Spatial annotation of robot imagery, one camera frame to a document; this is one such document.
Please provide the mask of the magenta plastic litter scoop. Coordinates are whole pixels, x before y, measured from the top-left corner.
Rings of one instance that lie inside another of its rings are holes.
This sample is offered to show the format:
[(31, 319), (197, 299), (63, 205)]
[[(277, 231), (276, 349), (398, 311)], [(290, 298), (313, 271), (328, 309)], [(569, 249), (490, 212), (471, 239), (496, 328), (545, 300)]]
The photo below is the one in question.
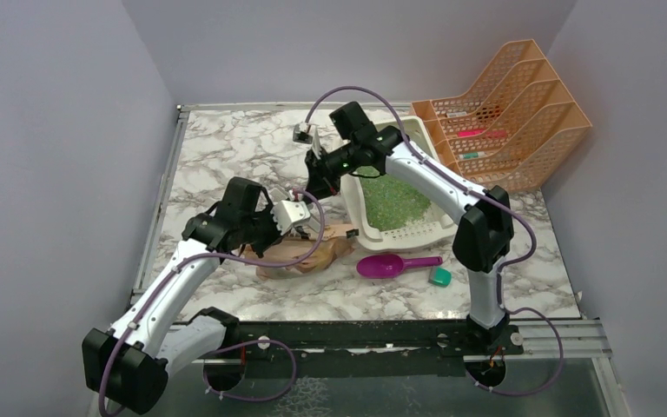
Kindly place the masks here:
[(409, 269), (440, 266), (442, 262), (441, 256), (404, 258), (396, 254), (379, 254), (361, 259), (356, 271), (368, 279), (391, 279)]

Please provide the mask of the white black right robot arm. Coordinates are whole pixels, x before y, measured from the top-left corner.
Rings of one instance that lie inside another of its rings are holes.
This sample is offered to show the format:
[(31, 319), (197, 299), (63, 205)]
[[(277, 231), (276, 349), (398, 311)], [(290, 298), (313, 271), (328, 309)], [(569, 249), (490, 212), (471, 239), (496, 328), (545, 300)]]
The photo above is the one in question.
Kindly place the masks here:
[(399, 116), (379, 128), (359, 103), (350, 102), (329, 117), (345, 142), (333, 151), (322, 148), (309, 121), (294, 128), (294, 140), (311, 147), (305, 158), (307, 192), (319, 199), (335, 195), (344, 175), (372, 167), (435, 203), (457, 225), (452, 252), (467, 270), (471, 300), (467, 344), (477, 353), (490, 352), (510, 321), (499, 276), (514, 236), (507, 192), (500, 187), (482, 189), (445, 169), (410, 139)]

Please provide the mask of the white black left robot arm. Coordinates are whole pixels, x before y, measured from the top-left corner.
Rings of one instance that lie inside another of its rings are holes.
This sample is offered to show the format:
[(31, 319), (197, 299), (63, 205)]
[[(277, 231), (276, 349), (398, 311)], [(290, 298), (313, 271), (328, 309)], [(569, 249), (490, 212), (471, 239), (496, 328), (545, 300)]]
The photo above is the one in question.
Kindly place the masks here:
[(293, 190), (274, 202), (267, 189), (232, 178), (223, 197), (191, 217), (170, 261), (138, 301), (108, 329), (93, 328), (81, 349), (87, 387), (98, 395), (98, 413), (150, 411), (169, 378), (207, 351), (224, 357), (238, 345), (228, 320), (204, 315), (170, 331), (202, 282), (226, 260), (270, 267), (261, 258), (311, 217), (311, 196)]

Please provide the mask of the orange cat litter bag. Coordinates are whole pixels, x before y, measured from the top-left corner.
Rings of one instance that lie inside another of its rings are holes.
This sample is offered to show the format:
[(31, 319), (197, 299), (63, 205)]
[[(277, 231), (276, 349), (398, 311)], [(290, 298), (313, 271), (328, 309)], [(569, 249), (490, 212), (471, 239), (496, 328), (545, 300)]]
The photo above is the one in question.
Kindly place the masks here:
[[(305, 260), (284, 268), (257, 267), (256, 274), (262, 280), (287, 279), (321, 272), (330, 267), (338, 258), (350, 255), (359, 230), (349, 223), (331, 224), (325, 227), (323, 241)], [(317, 234), (309, 239), (299, 235), (289, 235), (283, 241), (268, 249), (263, 257), (266, 262), (286, 263), (301, 258), (314, 245)]]

